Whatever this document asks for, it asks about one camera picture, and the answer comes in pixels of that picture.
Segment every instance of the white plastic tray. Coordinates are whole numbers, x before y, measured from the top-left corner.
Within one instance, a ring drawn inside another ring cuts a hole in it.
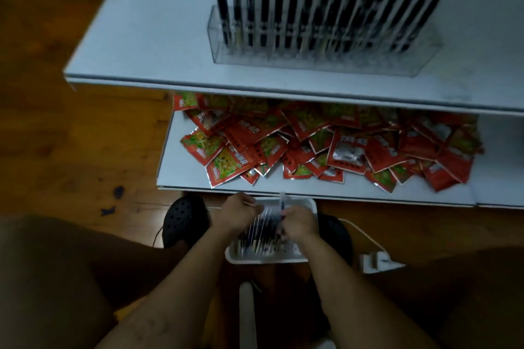
[[[278,213],[280,211],[279,197],[256,197],[258,203],[263,204],[265,209],[271,209],[271,212]],[[304,197],[285,197],[285,207],[289,206],[305,206],[317,215],[317,204],[315,200]],[[252,255],[240,256],[233,249],[236,248],[237,240],[231,242],[226,248],[226,259],[232,264],[287,264],[294,262],[307,262],[308,259],[300,252],[298,246],[292,241],[287,240],[281,243],[276,251],[270,252],[267,255]]]

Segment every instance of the person's right hand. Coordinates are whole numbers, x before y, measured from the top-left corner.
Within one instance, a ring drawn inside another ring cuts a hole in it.
[[[313,212],[304,206],[288,207],[280,212],[284,217],[284,234],[299,246],[308,237],[318,236],[318,223]]]

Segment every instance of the white cable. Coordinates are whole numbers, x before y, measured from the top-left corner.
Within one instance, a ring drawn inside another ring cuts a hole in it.
[[[381,244],[376,241],[375,239],[373,239],[370,235],[368,235],[366,232],[364,232],[362,229],[360,229],[355,223],[351,222],[351,221],[348,221],[348,220],[345,220],[343,218],[339,218],[338,219],[339,221],[344,221],[344,222],[347,222],[348,224],[350,224],[352,227],[354,227],[355,229],[357,229],[357,231],[359,231],[360,233],[362,233],[364,236],[366,236],[368,239],[370,239],[373,243],[375,243],[382,251],[384,251],[387,256],[388,256],[388,259],[389,261],[391,261],[391,257],[389,256],[389,253],[386,251],[386,249],[384,247],[381,246]]]

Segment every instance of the hand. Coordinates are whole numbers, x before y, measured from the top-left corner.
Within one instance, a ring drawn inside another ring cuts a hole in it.
[[[220,228],[233,239],[244,232],[263,209],[264,206],[256,204],[250,195],[242,192],[233,194],[222,205],[222,209],[213,221],[213,226]]]
[[[304,206],[292,206],[280,212],[284,216],[284,234],[299,246],[308,237],[318,236],[318,223],[313,212]]]

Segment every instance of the snack bag pile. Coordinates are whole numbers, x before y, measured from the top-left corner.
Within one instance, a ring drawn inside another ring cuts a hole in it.
[[[419,176],[438,192],[467,183],[484,153],[472,114],[190,92],[173,106],[196,125],[180,142],[212,188],[281,171],[338,184],[358,174],[388,193]]]

